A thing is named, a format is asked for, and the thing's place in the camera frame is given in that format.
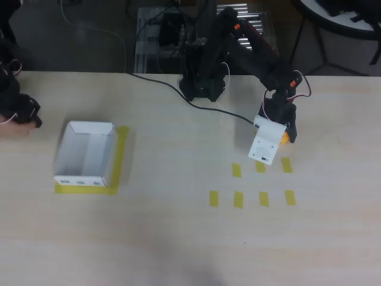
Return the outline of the person's hand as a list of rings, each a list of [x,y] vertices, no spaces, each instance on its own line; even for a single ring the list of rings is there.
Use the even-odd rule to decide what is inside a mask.
[[[18,124],[14,121],[8,121],[1,115],[0,136],[1,138],[27,136],[34,128],[35,122]]]

